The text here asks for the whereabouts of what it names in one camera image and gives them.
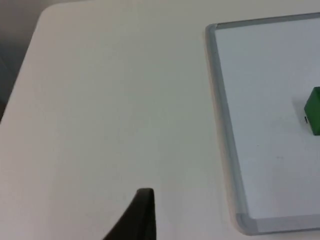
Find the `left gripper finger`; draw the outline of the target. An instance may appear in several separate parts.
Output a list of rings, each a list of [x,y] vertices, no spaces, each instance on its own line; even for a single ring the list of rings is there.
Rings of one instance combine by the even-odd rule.
[[[140,188],[105,240],[155,240],[157,238],[155,193]]]

